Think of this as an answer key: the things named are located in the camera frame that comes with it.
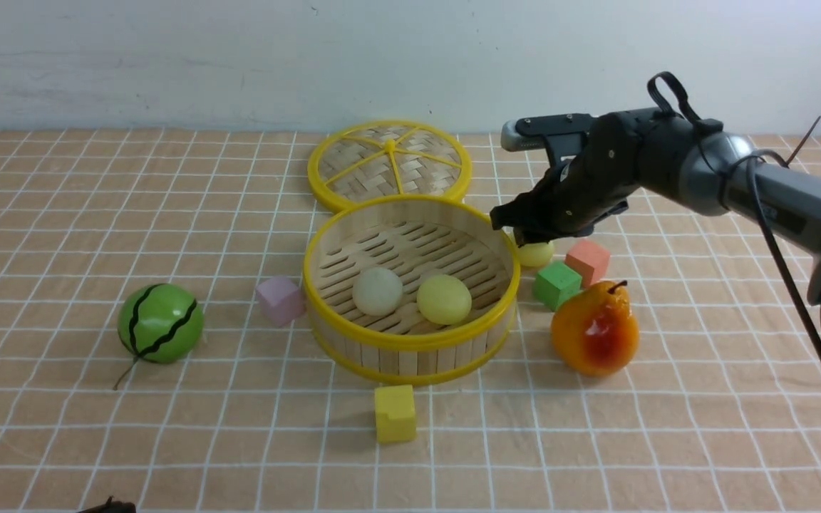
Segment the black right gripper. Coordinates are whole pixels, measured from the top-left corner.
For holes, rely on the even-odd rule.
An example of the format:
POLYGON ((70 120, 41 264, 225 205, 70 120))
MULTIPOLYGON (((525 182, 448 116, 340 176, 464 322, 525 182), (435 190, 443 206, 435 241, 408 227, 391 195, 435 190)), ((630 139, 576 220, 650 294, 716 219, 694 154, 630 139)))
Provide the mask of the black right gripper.
POLYGON ((658 108, 638 108, 595 116, 577 155, 552 158, 545 150, 543 177, 493 207, 492 228, 510 228, 518 246, 592 234, 596 223, 628 208, 626 198, 639 187, 639 131, 658 114, 658 108))

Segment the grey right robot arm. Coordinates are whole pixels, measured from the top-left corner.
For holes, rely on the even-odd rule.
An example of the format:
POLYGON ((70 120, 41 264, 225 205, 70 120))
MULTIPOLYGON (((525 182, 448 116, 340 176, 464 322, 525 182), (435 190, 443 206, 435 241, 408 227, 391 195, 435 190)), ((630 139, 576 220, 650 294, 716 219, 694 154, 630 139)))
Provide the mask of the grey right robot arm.
POLYGON ((544 148, 551 165, 533 189, 490 212, 492 227, 511 228, 518 244, 589 236, 639 187, 704 217, 762 212, 776 236, 811 254, 807 300, 821 308, 821 177, 755 158, 749 140, 713 120, 698 134, 658 108, 543 116, 508 121, 501 144, 544 148))

